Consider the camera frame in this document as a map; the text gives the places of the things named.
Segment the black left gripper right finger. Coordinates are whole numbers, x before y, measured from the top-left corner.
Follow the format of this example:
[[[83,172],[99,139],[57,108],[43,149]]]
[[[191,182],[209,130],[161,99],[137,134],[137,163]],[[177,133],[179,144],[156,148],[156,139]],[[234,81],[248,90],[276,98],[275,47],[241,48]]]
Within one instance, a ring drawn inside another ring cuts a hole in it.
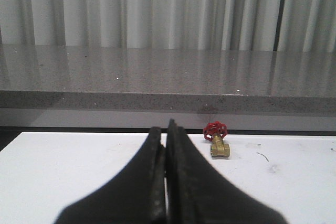
[[[169,223],[286,223],[223,177],[174,120],[167,128],[166,179]]]

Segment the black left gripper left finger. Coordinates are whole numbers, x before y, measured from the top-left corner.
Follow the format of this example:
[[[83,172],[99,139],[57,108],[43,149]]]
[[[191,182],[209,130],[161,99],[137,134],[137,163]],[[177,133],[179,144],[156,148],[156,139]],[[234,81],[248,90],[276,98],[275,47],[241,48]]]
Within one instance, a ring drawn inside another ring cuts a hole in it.
[[[56,223],[166,223],[165,148],[152,127],[135,156],[105,185],[66,207]]]

